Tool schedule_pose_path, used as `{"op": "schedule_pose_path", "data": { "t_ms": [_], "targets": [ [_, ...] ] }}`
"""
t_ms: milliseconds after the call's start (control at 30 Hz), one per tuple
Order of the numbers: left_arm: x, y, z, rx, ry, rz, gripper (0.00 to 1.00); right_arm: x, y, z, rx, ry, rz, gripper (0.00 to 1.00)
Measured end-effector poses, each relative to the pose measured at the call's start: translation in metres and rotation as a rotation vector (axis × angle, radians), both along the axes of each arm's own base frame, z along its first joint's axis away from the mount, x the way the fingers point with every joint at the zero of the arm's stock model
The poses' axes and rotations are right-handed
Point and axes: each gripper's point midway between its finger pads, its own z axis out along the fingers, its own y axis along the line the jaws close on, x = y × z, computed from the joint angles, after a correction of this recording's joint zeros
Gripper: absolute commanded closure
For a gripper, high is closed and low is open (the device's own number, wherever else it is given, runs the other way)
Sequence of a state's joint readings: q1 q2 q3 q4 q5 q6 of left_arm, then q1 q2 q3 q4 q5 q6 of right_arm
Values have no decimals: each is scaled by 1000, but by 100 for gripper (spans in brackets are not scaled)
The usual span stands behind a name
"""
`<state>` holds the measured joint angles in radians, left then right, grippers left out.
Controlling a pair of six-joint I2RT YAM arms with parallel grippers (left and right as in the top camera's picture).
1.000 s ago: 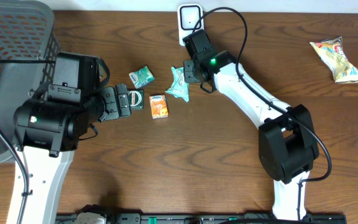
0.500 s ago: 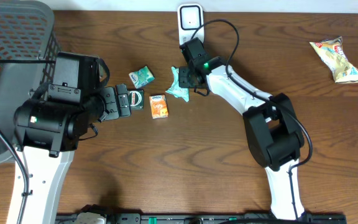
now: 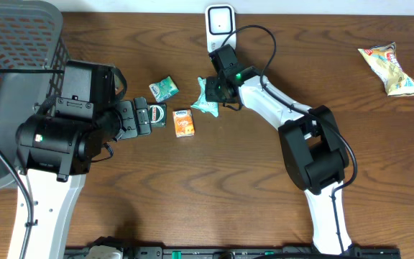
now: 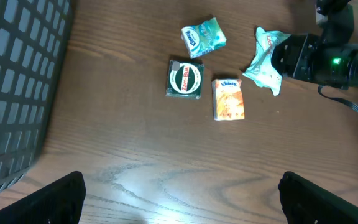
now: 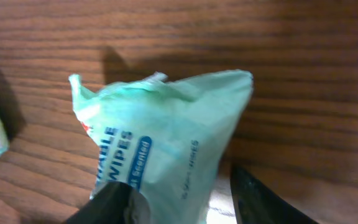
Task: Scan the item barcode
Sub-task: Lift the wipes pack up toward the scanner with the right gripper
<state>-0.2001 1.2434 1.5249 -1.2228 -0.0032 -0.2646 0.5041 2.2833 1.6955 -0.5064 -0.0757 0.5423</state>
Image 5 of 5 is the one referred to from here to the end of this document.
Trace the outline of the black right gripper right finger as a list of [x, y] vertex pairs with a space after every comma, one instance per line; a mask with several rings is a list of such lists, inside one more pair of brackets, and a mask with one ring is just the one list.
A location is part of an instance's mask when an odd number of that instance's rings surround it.
[[242, 167], [232, 166], [230, 185], [238, 224], [317, 224]]

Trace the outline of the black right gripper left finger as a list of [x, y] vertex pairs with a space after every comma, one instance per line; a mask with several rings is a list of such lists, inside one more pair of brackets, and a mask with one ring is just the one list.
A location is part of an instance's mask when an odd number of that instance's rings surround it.
[[150, 208], [138, 191], [111, 182], [64, 224], [150, 224]]

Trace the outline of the teal wet wipes pack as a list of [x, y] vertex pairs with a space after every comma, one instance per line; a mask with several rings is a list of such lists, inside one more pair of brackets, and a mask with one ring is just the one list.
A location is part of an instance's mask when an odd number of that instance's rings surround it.
[[243, 70], [168, 82], [155, 73], [93, 92], [69, 77], [73, 111], [99, 148], [90, 197], [129, 186], [136, 222], [205, 223], [219, 161], [253, 90]]

